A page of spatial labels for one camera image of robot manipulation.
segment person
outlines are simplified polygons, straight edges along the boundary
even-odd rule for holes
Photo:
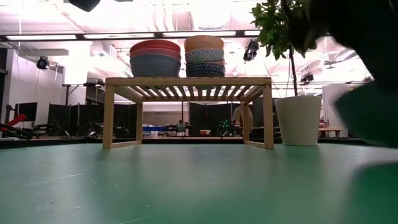
[[[234,124],[238,124],[241,125],[243,127],[243,104],[241,103],[241,105],[239,107],[237,107],[234,110]],[[249,129],[254,127],[254,119],[253,119],[253,113],[251,111],[251,109],[249,108]]]

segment plant stem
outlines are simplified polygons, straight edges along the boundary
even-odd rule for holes
[[[297,76],[296,76],[296,66],[294,65],[294,58],[293,58],[293,47],[289,47],[289,58],[292,62],[292,74],[293,74],[293,87],[294,87],[294,96],[298,96],[297,93]]]

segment blue bowl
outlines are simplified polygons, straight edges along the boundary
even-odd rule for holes
[[[139,55],[130,58],[134,77],[178,77],[181,62],[165,55]]]
[[[224,77],[225,66],[217,63],[187,64],[187,77]]]
[[[224,59],[224,50],[215,48],[195,49],[185,53],[187,63],[214,62]]]

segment red bowl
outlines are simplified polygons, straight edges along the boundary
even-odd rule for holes
[[[161,48],[161,49],[169,49],[174,50],[175,52],[181,53],[181,48],[177,44],[168,41],[168,40],[146,40],[135,44],[130,48],[130,54],[135,52],[136,50],[141,49],[153,49],[153,48]]]
[[[144,54],[159,54],[159,55],[166,55],[169,57],[173,57],[177,60],[181,60],[181,54],[174,50],[163,49],[163,48],[148,48],[148,49],[140,49],[136,50],[133,53],[130,53],[130,58],[136,57],[138,55]]]

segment red object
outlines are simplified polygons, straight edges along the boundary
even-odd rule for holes
[[[181,53],[181,48],[178,44],[175,44],[168,40],[146,40],[139,42],[138,44],[132,46],[130,48],[130,54],[135,52],[136,50],[141,49],[153,49],[153,48],[162,48],[162,49],[169,49],[174,50],[175,52]]]
[[[130,53],[130,58],[133,58],[133,57],[139,56],[139,55],[145,55],[145,54],[166,55],[166,56],[175,58],[177,60],[181,60],[180,53],[176,52],[175,50],[163,49],[163,48],[148,48],[148,49],[136,50],[133,53]]]
[[[8,126],[14,126],[17,123],[20,123],[21,121],[25,120],[26,116],[24,114],[19,115],[18,117],[14,118],[12,121],[6,123]],[[6,128],[0,128],[0,131],[5,131],[7,130]]]

